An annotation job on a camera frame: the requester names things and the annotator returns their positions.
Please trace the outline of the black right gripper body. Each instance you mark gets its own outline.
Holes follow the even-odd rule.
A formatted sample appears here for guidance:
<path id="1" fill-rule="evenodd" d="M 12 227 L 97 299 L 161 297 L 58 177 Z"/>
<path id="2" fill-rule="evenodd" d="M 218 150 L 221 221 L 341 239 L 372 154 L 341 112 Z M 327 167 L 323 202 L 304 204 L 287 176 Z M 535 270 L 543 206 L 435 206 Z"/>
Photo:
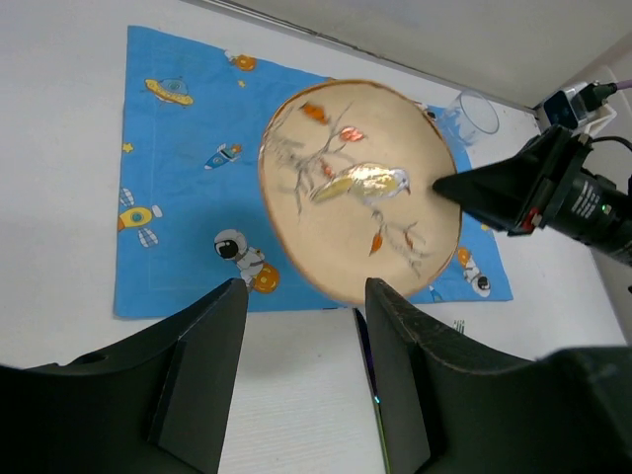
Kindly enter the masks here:
<path id="1" fill-rule="evenodd" d="M 561 125 L 529 140 L 510 160 L 527 188 L 518 195 L 518 214 L 507 234 L 526 236 L 550 227 L 630 266 L 631 193 L 585 167 L 593 147 L 605 142 L 631 148 L 623 137 L 592 138 Z"/>

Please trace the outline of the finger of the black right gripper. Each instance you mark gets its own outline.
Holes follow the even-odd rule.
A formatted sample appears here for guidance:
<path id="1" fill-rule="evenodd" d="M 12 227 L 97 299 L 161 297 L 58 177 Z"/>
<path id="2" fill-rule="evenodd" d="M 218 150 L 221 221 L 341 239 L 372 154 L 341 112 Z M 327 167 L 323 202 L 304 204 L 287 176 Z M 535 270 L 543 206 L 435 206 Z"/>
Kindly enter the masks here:
<path id="1" fill-rule="evenodd" d="M 497 231 L 531 232 L 537 190 L 555 155 L 554 145 L 529 142 L 512 158 L 439 178 L 432 189 Z"/>

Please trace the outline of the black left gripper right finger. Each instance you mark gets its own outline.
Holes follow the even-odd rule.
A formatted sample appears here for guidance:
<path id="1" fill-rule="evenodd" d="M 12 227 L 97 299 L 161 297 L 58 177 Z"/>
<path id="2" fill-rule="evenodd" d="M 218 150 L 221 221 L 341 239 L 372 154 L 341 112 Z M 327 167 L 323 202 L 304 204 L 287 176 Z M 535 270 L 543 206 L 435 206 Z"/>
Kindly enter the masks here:
<path id="1" fill-rule="evenodd" d="M 631 350 L 570 348 L 530 361 L 494 350 L 365 284 L 391 473 L 627 473 Z"/>

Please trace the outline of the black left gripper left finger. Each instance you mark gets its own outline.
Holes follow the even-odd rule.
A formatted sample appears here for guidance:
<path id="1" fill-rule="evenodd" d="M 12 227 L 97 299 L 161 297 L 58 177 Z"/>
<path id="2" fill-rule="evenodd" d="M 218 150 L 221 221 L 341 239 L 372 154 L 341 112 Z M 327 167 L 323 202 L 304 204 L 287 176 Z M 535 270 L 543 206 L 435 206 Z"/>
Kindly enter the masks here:
<path id="1" fill-rule="evenodd" d="M 214 473 L 247 316 L 231 279 L 72 362 L 1 369 L 5 473 Z"/>

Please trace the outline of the clear plastic cup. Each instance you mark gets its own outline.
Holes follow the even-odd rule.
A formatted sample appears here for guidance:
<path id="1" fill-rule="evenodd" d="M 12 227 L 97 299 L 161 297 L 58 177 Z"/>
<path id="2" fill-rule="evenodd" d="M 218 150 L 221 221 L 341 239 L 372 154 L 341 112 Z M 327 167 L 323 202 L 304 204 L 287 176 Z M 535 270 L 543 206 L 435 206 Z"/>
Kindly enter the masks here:
<path id="1" fill-rule="evenodd" d="M 492 104 L 470 90 L 461 92 L 437 115 L 435 123 L 452 147 L 473 146 L 500 129 L 500 120 Z"/>

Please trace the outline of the iridescent fork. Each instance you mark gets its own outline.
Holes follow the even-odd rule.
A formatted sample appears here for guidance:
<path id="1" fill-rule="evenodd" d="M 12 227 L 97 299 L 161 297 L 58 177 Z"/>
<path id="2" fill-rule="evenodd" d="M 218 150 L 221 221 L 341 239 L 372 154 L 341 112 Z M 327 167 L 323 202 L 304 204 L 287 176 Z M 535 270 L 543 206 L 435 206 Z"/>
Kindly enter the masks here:
<path id="1" fill-rule="evenodd" d="M 454 330 L 456 330 L 460 334 L 465 333 L 465 321 L 462 319 L 454 320 L 452 327 Z"/>

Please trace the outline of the round bird-painted plate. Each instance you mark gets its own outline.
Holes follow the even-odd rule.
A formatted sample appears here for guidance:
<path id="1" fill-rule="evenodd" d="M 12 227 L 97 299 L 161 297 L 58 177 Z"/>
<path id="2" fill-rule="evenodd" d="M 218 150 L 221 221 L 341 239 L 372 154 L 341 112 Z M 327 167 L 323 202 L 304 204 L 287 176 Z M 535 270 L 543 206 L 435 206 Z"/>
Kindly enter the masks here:
<path id="1" fill-rule="evenodd" d="M 454 158 L 429 114 L 385 85 L 332 80 L 288 98 L 258 171 L 282 249 L 331 299 L 363 303 L 372 277 L 413 295 L 456 254 L 461 208 L 433 190 Z"/>

